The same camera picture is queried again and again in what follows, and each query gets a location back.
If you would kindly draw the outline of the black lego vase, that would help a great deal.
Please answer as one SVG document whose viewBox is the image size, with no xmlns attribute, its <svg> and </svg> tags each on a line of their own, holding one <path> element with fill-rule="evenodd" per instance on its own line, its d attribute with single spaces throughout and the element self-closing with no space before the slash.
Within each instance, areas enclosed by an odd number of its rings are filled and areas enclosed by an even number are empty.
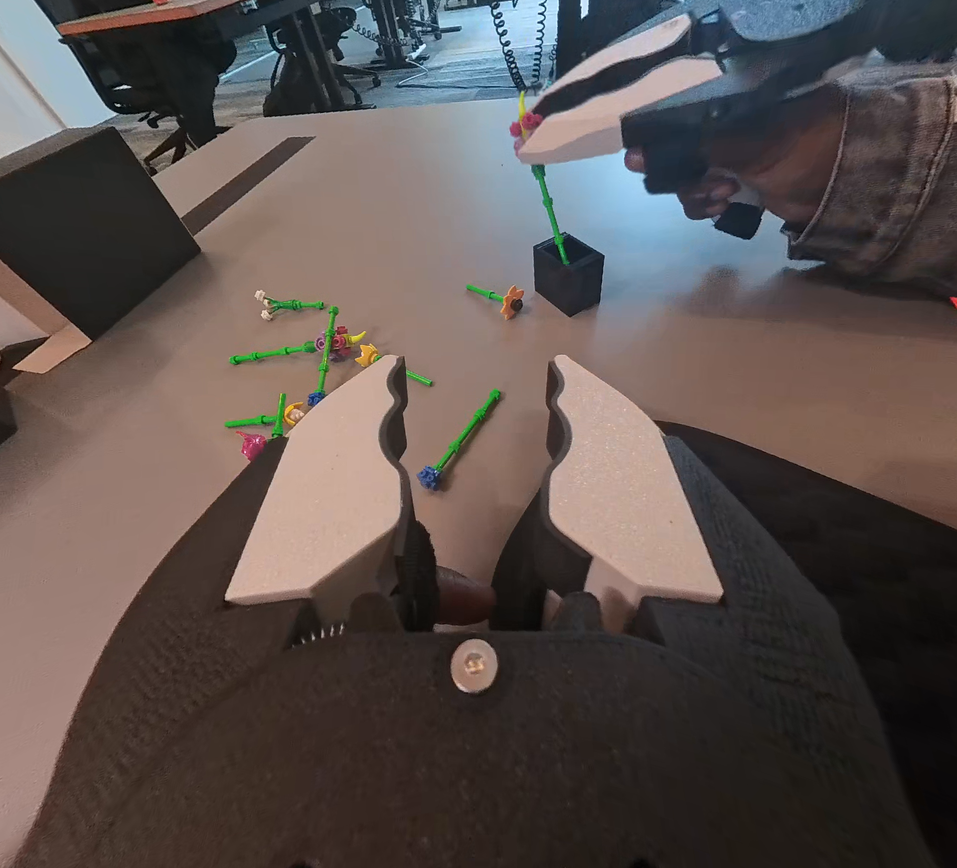
<svg viewBox="0 0 957 868">
<path fill-rule="evenodd" d="M 605 255 L 570 234 L 563 243 L 566 264 L 554 240 L 534 245 L 534 288 L 557 310 L 573 317 L 600 304 Z"/>
</svg>

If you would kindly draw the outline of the black padded cushion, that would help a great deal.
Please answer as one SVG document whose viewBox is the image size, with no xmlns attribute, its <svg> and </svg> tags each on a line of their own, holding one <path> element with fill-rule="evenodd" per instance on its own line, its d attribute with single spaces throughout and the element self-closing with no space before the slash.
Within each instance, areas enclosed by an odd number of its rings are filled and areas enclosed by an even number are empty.
<svg viewBox="0 0 957 868">
<path fill-rule="evenodd" d="M 956 865 L 956 533 L 780 457 L 661 421 L 829 602 L 940 866 Z"/>
</svg>

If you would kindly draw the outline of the orange flower with stem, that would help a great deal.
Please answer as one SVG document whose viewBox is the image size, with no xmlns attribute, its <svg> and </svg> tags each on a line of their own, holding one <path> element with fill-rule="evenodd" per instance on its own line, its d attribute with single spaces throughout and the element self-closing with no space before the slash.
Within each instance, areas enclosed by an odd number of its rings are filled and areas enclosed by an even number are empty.
<svg viewBox="0 0 957 868">
<path fill-rule="evenodd" d="M 372 364 L 380 360 L 382 356 L 383 354 L 375 346 L 371 344 L 360 345 L 360 354 L 356 358 L 355 362 L 358 363 L 362 368 L 367 369 Z M 406 369 L 406 374 L 409 380 L 412 380 L 417 384 L 426 387 L 432 387 L 435 384 L 432 379 L 417 372 L 410 371 L 409 369 Z"/>
</svg>

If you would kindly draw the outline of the open black carton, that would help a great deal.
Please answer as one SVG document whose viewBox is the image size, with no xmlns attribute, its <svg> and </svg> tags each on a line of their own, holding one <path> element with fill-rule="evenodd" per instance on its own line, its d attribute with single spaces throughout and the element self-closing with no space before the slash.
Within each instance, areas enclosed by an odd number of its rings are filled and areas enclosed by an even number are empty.
<svg viewBox="0 0 957 868">
<path fill-rule="evenodd" d="M 41 331 L 13 365 L 42 374 L 90 346 L 201 250 L 114 127 L 2 158 L 2 300 Z"/>
</svg>

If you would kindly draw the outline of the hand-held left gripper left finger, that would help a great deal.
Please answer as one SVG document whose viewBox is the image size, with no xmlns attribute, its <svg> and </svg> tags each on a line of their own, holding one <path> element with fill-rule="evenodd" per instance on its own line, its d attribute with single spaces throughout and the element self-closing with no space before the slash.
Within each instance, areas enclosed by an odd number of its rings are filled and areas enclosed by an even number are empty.
<svg viewBox="0 0 957 868">
<path fill-rule="evenodd" d="M 313 408 L 284 439 L 225 602 L 305 601 L 324 631 L 377 593 L 412 631 L 437 622 L 437 562 L 414 514 L 406 449 L 408 373 L 386 355 Z"/>
</svg>

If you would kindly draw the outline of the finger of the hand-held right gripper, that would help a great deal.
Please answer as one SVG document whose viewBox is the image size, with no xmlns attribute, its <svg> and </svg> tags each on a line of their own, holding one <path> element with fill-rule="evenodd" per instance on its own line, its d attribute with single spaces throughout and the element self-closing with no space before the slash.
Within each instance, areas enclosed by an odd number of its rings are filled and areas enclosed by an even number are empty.
<svg viewBox="0 0 957 868">
<path fill-rule="evenodd" d="M 636 83 L 664 62 L 688 54 L 691 29 L 687 13 L 636 29 L 559 77 L 533 106 L 533 113 L 549 117 Z"/>
<path fill-rule="evenodd" d="M 539 112 L 542 122 L 516 145 L 516 157 L 524 165 L 548 166 L 618 154 L 625 149 L 622 121 L 627 114 L 722 75 L 711 59 L 667 61 L 636 82 L 589 98 L 576 108 L 547 116 Z"/>
</svg>

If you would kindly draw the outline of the orange lego sunflower stem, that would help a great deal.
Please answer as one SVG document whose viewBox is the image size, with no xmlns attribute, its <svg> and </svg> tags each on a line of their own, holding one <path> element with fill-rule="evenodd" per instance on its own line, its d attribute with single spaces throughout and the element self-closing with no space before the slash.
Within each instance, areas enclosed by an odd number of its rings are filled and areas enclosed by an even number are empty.
<svg viewBox="0 0 957 868">
<path fill-rule="evenodd" d="M 503 294 L 486 288 L 480 288 L 475 285 L 467 285 L 468 292 L 482 296 L 486 300 L 496 302 L 499 305 L 499 313 L 506 320 L 512 320 L 521 312 L 523 308 L 523 289 L 515 286 L 509 287 Z"/>
</svg>

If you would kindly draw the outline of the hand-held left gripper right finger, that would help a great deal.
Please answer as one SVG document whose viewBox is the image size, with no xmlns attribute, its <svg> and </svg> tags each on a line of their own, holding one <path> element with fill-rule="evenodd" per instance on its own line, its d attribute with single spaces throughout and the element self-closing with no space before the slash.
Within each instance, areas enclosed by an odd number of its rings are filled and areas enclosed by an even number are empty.
<svg viewBox="0 0 957 868">
<path fill-rule="evenodd" d="M 635 403 L 557 355 L 543 479 L 496 563 L 495 631 L 539 631 L 569 595 L 624 631 L 646 599 L 718 604 L 722 586 L 665 437 Z"/>
</svg>

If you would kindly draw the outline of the person's left hand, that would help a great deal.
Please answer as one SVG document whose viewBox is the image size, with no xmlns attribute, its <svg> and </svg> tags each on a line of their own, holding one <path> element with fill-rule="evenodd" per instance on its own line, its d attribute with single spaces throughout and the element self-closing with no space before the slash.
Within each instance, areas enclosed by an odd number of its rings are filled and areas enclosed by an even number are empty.
<svg viewBox="0 0 957 868">
<path fill-rule="evenodd" d="M 488 621 L 496 608 L 496 591 L 447 567 L 437 568 L 438 605 L 436 624 L 478 625 Z"/>
</svg>

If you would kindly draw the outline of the black office chair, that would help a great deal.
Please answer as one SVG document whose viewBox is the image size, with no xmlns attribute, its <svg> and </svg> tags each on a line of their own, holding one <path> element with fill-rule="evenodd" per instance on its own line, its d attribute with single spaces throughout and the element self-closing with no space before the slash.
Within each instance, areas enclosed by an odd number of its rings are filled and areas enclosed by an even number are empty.
<svg viewBox="0 0 957 868">
<path fill-rule="evenodd" d="M 319 10 L 314 17 L 338 85 L 353 96 L 355 108 L 364 108 L 362 95 L 347 76 L 352 74 L 370 77 L 373 86 L 381 85 L 381 80 L 371 71 L 342 64 L 340 40 L 352 29 L 356 12 L 351 8 L 331 8 Z M 288 28 L 280 23 L 269 24 L 266 25 L 266 34 L 271 49 L 278 57 L 270 75 L 270 86 L 263 101 L 262 116 L 274 118 L 325 112 L 326 107 L 318 100 L 317 90 L 314 89 L 315 82 L 309 61 L 298 52 L 300 47 L 289 36 Z"/>
</svg>

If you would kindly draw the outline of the person's right forearm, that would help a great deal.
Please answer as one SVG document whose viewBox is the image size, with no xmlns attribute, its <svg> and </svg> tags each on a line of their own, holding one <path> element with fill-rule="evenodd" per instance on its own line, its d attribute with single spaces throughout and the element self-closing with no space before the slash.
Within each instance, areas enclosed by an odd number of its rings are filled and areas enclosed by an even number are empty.
<svg viewBox="0 0 957 868">
<path fill-rule="evenodd" d="M 835 85 L 840 140 L 813 218 L 785 223 L 788 257 L 866 285 L 956 295 L 956 71 L 898 64 Z"/>
</svg>

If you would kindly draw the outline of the pink purple lego flower spike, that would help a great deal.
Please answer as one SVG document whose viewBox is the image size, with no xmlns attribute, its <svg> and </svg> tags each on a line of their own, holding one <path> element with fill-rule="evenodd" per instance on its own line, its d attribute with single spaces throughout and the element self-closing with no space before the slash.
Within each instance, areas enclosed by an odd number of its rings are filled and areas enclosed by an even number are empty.
<svg viewBox="0 0 957 868">
<path fill-rule="evenodd" d="M 528 137 L 533 133 L 534 129 L 541 122 L 540 116 L 532 113 L 527 110 L 525 103 L 525 90 L 520 90 L 519 92 L 519 115 L 518 119 L 514 121 L 509 127 L 509 133 L 513 138 L 513 145 L 515 154 L 524 146 L 524 143 L 527 141 Z M 554 211 L 554 201 L 548 190 L 546 183 L 546 173 L 543 165 L 531 165 L 532 175 L 537 182 L 537 185 L 542 194 L 542 201 L 544 210 L 547 215 L 547 219 L 552 232 L 553 243 L 558 255 L 560 263 L 564 266 L 570 264 L 568 258 L 568 252 L 566 249 L 565 235 L 562 233 L 557 216 Z"/>
<path fill-rule="evenodd" d="M 273 359 L 297 354 L 319 354 L 325 353 L 328 332 L 321 333 L 315 340 L 307 340 L 297 346 L 285 346 L 270 350 L 253 351 L 244 354 L 235 354 L 229 357 L 229 363 L 238 366 L 246 363 L 254 363 L 266 359 Z M 332 333 L 329 346 L 329 359 L 333 362 L 340 362 L 348 356 L 353 347 L 358 346 L 365 339 L 366 331 L 351 333 L 344 325 L 338 325 Z"/>
</svg>

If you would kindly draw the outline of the white lego flower stem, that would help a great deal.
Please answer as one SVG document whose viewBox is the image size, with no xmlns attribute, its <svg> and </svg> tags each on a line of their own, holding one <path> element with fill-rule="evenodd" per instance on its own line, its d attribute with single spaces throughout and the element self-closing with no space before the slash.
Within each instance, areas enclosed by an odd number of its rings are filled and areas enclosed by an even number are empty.
<svg viewBox="0 0 957 868">
<path fill-rule="evenodd" d="M 328 309 L 327 304 L 322 300 L 279 300 L 268 296 L 262 289 L 258 289 L 255 292 L 254 298 L 257 302 L 261 303 L 262 310 L 260 317 L 267 322 L 275 320 L 282 314 L 297 313 L 305 310 L 321 311 Z"/>
</svg>

